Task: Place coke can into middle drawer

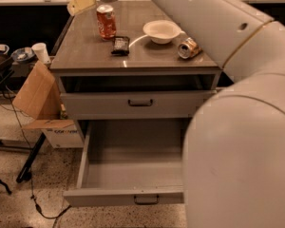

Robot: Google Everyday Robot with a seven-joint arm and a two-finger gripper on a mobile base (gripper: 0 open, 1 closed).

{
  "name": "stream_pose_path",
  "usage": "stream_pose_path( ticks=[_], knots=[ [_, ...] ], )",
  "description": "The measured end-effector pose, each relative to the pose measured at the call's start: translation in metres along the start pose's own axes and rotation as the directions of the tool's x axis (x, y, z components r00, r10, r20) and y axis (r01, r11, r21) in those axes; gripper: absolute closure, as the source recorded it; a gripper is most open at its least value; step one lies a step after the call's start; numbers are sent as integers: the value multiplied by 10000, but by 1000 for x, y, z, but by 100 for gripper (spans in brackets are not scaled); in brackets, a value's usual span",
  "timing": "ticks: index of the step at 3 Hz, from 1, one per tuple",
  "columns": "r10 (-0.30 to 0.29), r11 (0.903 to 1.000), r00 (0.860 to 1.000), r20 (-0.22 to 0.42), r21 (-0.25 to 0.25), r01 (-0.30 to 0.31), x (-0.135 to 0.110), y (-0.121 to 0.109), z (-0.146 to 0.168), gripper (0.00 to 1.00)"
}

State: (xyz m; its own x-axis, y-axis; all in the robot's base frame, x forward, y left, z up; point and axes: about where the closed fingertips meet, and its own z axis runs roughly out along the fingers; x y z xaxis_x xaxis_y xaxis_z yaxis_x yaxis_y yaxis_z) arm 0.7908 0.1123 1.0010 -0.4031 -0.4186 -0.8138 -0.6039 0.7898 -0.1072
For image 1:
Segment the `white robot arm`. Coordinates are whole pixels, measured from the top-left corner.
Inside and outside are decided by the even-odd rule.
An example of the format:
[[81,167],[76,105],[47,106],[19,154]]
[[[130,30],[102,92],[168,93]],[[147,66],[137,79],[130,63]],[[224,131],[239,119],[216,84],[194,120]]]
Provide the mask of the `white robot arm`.
[[152,1],[233,80],[186,131],[187,227],[285,228],[285,27],[240,0]]

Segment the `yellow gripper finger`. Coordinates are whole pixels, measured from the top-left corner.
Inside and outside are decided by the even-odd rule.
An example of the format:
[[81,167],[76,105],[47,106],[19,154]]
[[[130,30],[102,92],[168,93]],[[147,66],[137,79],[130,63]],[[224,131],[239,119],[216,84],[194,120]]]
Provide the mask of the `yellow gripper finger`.
[[68,13],[71,16],[75,16],[84,10],[94,8],[96,0],[70,0],[66,6]]

